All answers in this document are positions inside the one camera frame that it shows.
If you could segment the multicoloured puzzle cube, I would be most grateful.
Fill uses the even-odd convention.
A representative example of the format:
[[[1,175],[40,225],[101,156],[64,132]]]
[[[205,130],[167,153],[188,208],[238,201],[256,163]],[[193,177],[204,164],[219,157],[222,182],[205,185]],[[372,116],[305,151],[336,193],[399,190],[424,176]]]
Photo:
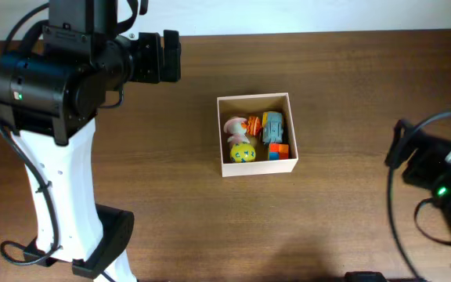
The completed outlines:
[[[290,158],[290,146],[282,143],[270,143],[268,146],[268,160],[278,161]]]

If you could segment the grey and yellow toy truck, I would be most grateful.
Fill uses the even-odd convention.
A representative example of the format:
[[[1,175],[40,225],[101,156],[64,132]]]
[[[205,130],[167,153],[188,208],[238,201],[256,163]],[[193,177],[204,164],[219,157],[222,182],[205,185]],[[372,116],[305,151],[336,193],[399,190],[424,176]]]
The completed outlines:
[[[262,142],[283,142],[283,115],[280,112],[266,111],[262,115]]]

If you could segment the orange ribbed round toy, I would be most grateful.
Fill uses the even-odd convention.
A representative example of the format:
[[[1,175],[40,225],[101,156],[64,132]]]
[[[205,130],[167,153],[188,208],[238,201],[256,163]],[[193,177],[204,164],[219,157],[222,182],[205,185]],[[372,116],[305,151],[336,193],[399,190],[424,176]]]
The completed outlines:
[[[258,137],[262,130],[262,121],[258,116],[250,116],[247,119],[247,134]]]

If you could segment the yellow ball with blue letters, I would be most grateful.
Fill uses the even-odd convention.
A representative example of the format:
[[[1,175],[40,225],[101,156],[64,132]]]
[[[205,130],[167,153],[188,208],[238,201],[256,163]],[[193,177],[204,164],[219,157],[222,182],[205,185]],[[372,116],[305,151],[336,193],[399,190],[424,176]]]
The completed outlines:
[[[256,150],[250,143],[234,143],[230,149],[230,159],[233,163],[252,162],[256,157]]]

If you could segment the white cardboard box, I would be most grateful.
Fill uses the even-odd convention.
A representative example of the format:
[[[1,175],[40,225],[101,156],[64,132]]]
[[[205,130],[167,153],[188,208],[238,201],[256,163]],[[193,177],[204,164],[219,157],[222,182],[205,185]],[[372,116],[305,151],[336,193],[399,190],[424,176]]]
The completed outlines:
[[[222,175],[262,175],[272,173],[291,172],[298,162],[298,149],[294,133],[290,100],[287,93],[257,94],[245,96],[225,96],[217,98],[218,134],[221,150]],[[286,160],[269,161],[268,144],[262,142],[262,130],[258,137],[246,134],[249,143],[255,148],[255,161],[233,163],[230,159],[232,143],[228,143],[229,134],[224,133],[225,123],[232,117],[248,119],[262,115],[266,111],[280,112],[283,115],[283,142],[290,146],[290,158]]]

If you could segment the white duck toy pink hat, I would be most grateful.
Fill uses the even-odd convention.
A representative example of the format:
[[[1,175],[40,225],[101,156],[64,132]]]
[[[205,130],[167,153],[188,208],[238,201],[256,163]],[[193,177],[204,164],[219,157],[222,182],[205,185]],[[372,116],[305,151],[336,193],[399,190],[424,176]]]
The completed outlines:
[[[231,117],[224,125],[224,133],[229,134],[228,143],[249,143],[247,134],[247,119],[244,117]]]

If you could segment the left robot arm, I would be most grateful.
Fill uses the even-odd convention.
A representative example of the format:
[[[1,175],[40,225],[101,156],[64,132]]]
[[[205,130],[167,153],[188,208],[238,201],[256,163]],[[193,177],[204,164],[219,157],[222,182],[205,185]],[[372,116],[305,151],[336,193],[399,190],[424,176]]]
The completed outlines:
[[[134,215],[96,203],[92,144],[96,116],[109,91],[129,82],[181,78],[177,31],[131,34],[148,4],[128,3],[119,20],[115,1],[50,1],[16,49],[0,59],[0,134],[24,162],[38,220],[18,266],[71,265],[94,281],[133,281],[127,246]]]

